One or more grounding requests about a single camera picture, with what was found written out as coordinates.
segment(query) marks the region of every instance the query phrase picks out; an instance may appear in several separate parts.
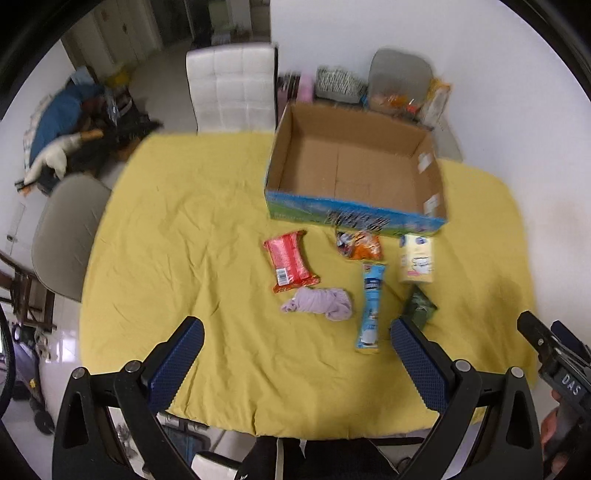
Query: small yellow box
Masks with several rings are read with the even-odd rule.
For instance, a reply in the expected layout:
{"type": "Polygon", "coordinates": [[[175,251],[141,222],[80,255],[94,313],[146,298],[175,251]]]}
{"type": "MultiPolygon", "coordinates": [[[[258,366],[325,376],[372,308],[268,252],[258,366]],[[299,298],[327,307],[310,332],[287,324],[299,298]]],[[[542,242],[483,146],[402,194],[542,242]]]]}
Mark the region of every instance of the small yellow box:
{"type": "Polygon", "coordinates": [[[403,235],[400,239],[400,281],[433,282],[433,239],[403,235]]]}

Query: person's hand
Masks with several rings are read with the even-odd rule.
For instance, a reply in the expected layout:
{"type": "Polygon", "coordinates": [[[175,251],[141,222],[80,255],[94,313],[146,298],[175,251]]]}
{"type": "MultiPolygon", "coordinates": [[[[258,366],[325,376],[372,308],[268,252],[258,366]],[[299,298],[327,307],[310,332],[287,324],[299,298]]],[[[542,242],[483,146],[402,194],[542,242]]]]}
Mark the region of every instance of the person's hand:
{"type": "MultiPolygon", "coordinates": [[[[552,398],[560,403],[561,397],[556,390],[552,390],[552,398]]],[[[542,421],[540,427],[540,439],[542,443],[542,450],[545,449],[548,441],[554,436],[557,427],[558,407],[552,410],[548,416],[542,421]]],[[[552,473],[557,475],[569,461],[569,456],[566,453],[558,453],[552,460],[552,473]]]]}

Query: open cardboard box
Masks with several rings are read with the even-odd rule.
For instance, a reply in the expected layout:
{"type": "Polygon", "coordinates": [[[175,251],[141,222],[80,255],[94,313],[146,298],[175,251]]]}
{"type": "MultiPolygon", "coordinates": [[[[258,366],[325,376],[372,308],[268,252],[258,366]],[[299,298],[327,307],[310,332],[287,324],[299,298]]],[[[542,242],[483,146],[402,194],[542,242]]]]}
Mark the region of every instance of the open cardboard box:
{"type": "Polygon", "coordinates": [[[447,221],[431,136],[367,112],[308,103],[285,109],[265,179],[272,218],[429,233],[447,221]]]}

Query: lavender sock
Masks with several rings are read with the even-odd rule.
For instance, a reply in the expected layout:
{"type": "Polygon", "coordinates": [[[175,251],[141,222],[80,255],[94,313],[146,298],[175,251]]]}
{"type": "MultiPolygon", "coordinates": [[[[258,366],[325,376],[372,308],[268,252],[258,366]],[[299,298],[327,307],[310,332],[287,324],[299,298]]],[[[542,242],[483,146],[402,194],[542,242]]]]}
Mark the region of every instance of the lavender sock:
{"type": "Polygon", "coordinates": [[[342,288],[298,288],[295,296],[281,306],[282,312],[324,313],[334,322],[347,320],[353,313],[351,300],[342,288]]]}

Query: green package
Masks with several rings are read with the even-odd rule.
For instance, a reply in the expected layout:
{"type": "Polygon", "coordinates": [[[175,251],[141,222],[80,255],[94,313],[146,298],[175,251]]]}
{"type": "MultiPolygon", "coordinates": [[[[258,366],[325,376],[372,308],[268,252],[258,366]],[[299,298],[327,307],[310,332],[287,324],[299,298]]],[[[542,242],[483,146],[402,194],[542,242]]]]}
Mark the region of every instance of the green package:
{"type": "Polygon", "coordinates": [[[404,304],[401,316],[411,319],[422,330],[436,310],[437,306],[429,300],[419,287],[413,285],[411,294],[404,304]]]}

